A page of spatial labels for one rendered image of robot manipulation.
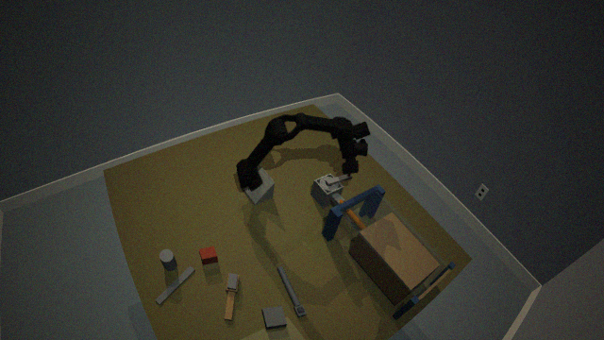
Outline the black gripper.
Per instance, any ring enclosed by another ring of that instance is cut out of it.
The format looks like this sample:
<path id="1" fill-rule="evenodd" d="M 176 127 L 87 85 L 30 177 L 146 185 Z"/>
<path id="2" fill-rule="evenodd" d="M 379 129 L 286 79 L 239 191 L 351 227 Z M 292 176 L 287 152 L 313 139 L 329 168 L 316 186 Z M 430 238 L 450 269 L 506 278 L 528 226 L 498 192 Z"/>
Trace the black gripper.
<path id="1" fill-rule="evenodd" d="M 343 172 L 345 175 L 359 172 L 358 161 L 356 161 L 357 154 L 353 154 L 354 142 L 355 144 L 357 143 L 357 141 L 353 139 L 352 144 L 340 146 L 340 150 L 343 153 L 343 159 L 345 159 L 345 163 L 343 164 Z"/>

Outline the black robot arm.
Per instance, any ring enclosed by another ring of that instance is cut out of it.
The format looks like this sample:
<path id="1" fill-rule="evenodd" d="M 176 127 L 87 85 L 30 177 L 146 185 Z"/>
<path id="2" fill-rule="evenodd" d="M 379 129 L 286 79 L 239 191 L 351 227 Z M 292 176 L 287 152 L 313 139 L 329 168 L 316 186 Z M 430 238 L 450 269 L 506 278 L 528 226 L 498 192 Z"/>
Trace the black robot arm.
<path id="1" fill-rule="evenodd" d="M 291 132 L 288 133 L 284 122 L 296 122 Z M 366 156 L 368 144 L 362 137 L 368 136 L 370 131 L 365 122 L 352 125 L 351 121 L 335 116 L 332 119 L 306 115 L 300 112 L 295 115 L 283 114 L 271 120 L 265 130 L 264 138 L 255 147 L 247 159 L 242 159 L 237 164 L 237 172 L 241 188 L 249 187 L 251 192 L 262 185 L 258 166 L 263 158 L 275 145 L 282 145 L 284 142 L 293 139 L 299 131 L 304 129 L 320 130 L 331 134 L 332 138 L 337 138 L 340 146 L 348 146 L 353 143 L 354 138 L 360 141 L 355 144 L 353 154 Z"/>

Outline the grey flat bar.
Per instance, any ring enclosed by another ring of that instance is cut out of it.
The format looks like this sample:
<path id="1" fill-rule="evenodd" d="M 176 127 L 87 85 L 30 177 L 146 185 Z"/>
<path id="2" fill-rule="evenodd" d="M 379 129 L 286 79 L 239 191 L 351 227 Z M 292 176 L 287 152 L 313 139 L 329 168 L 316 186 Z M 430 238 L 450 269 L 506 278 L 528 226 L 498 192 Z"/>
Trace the grey flat bar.
<path id="1" fill-rule="evenodd" d="M 186 271 L 184 271 L 184 273 L 182 273 L 173 283 L 172 285 L 170 284 L 170 286 L 168 286 L 168 288 L 166 288 L 165 291 L 163 291 L 163 293 L 158 296 L 156 298 L 156 302 L 161 305 L 162 302 L 165 301 L 165 299 L 167 299 L 170 295 L 172 295 L 172 293 L 178 288 L 178 286 L 185 281 L 188 277 L 190 277 L 190 275 L 195 271 L 194 268 L 192 268 L 191 266 L 189 266 L 189 268 L 186 269 Z"/>

